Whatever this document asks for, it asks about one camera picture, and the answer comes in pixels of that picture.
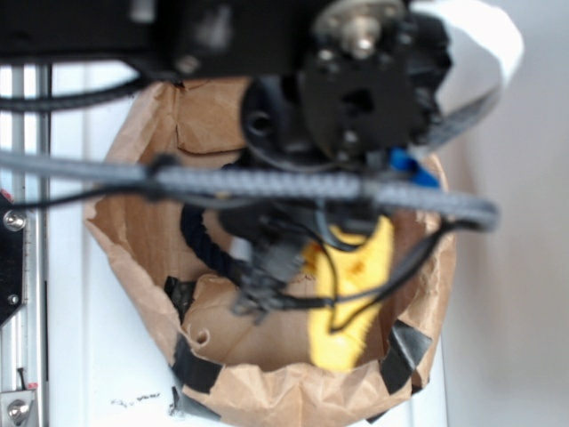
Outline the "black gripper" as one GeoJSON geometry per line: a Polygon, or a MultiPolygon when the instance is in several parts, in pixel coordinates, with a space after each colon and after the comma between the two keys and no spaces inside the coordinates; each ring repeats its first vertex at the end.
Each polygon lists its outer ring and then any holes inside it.
{"type": "Polygon", "coordinates": [[[355,210],[302,202],[255,202],[228,209],[220,214],[225,231],[251,245],[250,258],[236,262],[228,277],[240,288],[232,310],[237,315],[275,310],[334,309],[339,300],[340,263],[332,250],[353,254],[372,240],[381,229],[378,218],[355,218],[355,210]],[[308,263],[308,249],[314,244],[325,256],[332,273],[330,296],[293,297],[285,293],[288,284],[308,263]]]}

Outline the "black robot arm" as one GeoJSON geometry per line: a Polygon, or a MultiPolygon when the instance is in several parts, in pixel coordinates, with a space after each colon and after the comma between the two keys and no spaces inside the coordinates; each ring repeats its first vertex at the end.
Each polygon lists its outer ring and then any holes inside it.
{"type": "Polygon", "coordinates": [[[248,77],[240,108],[246,149],[216,173],[223,189],[237,188],[235,196],[220,201],[195,178],[175,189],[165,180],[176,169],[171,157],[125,173],[107,167],[100,192],[181,201],[183,237],[237,284],[244,312],[329,309],[341,330],[416,273],[438,235],[367,291],[345,294],[337,261],[330,261],[324,296],[283,291],[293,257],[309,241],[326,254],[348,252],[333,226],[370,239],[389,213],[368,196],[341,201],[341,178],[432,184],[410,148],[425,147],[442,122],[436,94],[450,58],[439,18],[407,1],[155,1],[148,19],[134,13],[131,1],[2,2],[3,64],[119,60],[137,73],[96,92],[4,98],[2,109],[79,109],[155,82],[248,77]]]}

